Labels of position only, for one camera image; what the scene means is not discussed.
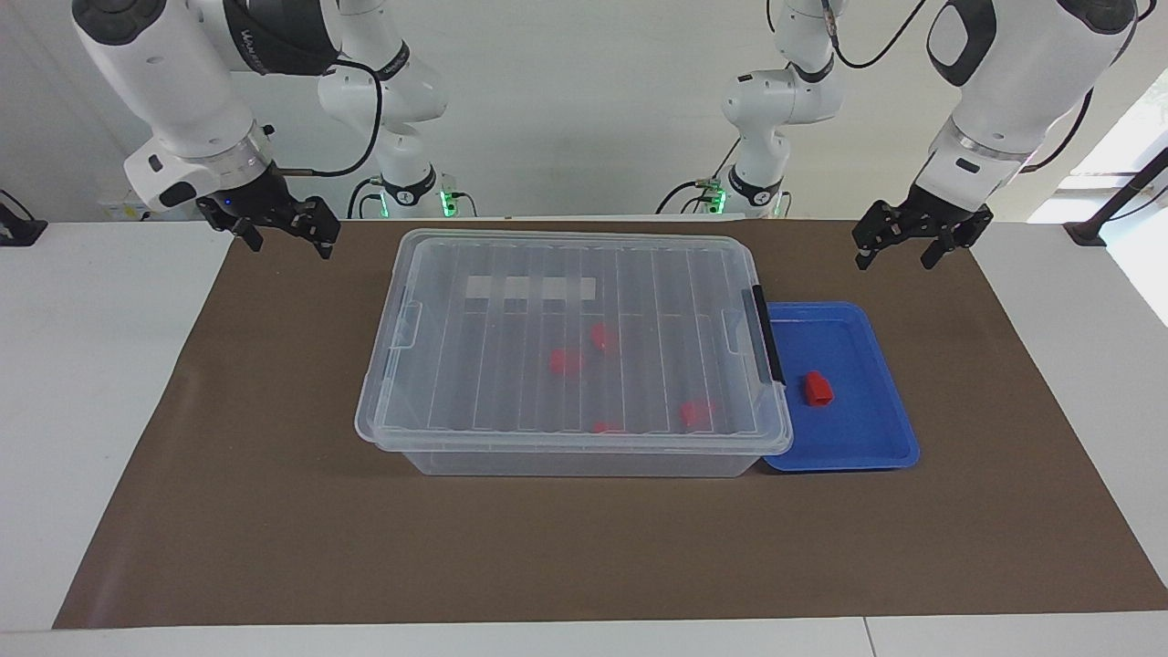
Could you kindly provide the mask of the black box latch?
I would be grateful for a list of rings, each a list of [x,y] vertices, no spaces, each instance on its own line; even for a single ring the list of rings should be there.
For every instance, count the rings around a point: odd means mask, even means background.
[[[758,324],[759,327],[762,354],[765,362],[766,376],[777,383],[786,383],[781,358],[779,352],[777,352],[776,331],[772,328],[770,307],[767,300],[765,299],[763,288],[759,284],[751,286],[750,297],[748,298],[750,298],[752,305],[755,305],[756,324]]]

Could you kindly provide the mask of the blue plastic tray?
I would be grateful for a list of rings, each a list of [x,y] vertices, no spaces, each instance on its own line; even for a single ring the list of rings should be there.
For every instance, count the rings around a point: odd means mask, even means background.
[[[769,303],[786,376],[791,447],[764,463],[778,473],[860,473],[915,466],[922,456],[867,313],[847,302]],[[802,378],[829,378],[835,400],[804,403]]]

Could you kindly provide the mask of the bright window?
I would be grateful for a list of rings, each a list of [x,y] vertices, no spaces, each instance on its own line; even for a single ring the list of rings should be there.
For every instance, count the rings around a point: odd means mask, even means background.
[[[1168,145],[1168,68],[1069,171],[1030,224],[1083,221],[1129,184]]]

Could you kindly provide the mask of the brown table mat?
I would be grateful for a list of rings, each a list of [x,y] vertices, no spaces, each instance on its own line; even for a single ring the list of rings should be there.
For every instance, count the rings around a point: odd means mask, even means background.
[[[409,224],[329,261],[228,249],[58,629],[1167,610],[968,253],[861,274],[850,228],[731,222],[767,298],[871,318],[922,445],[897,473],[442,477],[359,438]]]

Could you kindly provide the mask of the black clamp mount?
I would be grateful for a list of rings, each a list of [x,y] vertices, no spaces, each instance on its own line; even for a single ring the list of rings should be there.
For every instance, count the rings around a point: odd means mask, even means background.
[[[0,245],[4,248],[34,245],[46,230],[46,220],[34,216],[18,198],[0,188]]]

